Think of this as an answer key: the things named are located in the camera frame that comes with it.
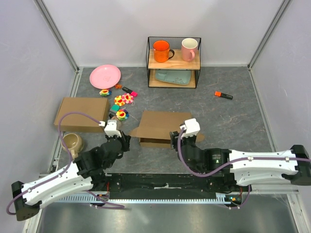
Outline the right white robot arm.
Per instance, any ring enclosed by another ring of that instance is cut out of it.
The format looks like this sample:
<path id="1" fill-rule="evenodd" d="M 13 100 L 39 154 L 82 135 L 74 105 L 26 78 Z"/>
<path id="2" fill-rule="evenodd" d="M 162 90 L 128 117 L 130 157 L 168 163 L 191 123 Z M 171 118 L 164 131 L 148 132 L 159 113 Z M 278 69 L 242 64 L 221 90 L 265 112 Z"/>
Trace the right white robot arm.
<path id="1" fill-rule="evenodd" d="M 298 186 L 311 184 L 311 160 L 302 145 L 293 145 L 285 151 L 259 153 L 221 148 L 203 150 L 197 147 L 195 136 L 182 137 L 179 132 L 171 132 L 170 138 L 171 147 L 192 175 L 219 177 L 228 191 L 277 180 L 288 180 Z"/>

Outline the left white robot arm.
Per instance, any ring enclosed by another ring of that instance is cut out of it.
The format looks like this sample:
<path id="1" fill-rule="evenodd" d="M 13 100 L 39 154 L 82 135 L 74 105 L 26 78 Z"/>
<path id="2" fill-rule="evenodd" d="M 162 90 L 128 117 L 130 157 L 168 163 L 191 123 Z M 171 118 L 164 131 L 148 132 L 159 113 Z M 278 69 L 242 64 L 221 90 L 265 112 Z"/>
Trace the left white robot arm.
<path id="1" fill-rule="evenodd" d="M 98 147 L 82 152 L 62 169 L 31 183 L 14 182 L 11 185 L 18 221 L 38 214 L 49 204 L 80 191 L 101 191 L 107 186 L 104 170 L 130 150 L 129 135 L 107 137 Z"/>

